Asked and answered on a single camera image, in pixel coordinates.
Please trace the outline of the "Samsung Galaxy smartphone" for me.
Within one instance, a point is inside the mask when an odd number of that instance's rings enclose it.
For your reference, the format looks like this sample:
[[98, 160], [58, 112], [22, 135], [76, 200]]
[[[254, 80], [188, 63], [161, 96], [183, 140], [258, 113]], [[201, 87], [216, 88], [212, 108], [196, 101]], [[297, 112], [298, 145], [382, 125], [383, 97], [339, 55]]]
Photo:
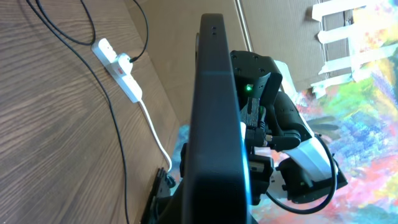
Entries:
[[183, 223], [250, 223], [248, 159], [222, 14], [200, 21]]

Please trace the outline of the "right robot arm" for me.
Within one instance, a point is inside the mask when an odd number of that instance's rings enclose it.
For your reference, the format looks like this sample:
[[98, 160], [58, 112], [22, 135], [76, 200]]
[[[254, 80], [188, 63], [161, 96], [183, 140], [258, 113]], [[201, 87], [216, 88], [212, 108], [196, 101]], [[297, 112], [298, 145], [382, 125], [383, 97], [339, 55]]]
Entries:
[[321, 137], [280, 90], [283, 76], [271, 57], [232, 51], [231, 63], [248, 151], [252, 205], [261, 196], [313, 202], [348, 181]]

